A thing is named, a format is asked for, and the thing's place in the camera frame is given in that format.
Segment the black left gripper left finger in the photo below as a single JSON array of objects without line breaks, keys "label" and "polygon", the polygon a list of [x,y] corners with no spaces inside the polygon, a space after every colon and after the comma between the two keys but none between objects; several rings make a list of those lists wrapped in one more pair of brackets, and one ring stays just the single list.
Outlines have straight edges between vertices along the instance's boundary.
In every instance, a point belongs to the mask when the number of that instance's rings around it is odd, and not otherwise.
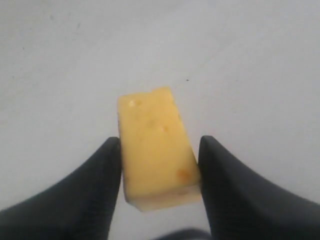
[{"label": "black left gripper left finger", "polygon": [[120,140],[108,138],[50,188],[0,212],[2,240],[106,240],[121,182]]}]

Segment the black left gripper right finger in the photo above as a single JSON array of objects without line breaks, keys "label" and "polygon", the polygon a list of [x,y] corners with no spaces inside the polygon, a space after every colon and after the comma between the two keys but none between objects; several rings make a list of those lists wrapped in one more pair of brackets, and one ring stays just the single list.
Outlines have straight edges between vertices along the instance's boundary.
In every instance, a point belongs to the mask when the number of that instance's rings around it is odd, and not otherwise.
[{"label": "black left gripper right finger", "polygon": [[320,206],[243,164],[214,137],[200,139],[201,193],[215,240],[317,240]]}]

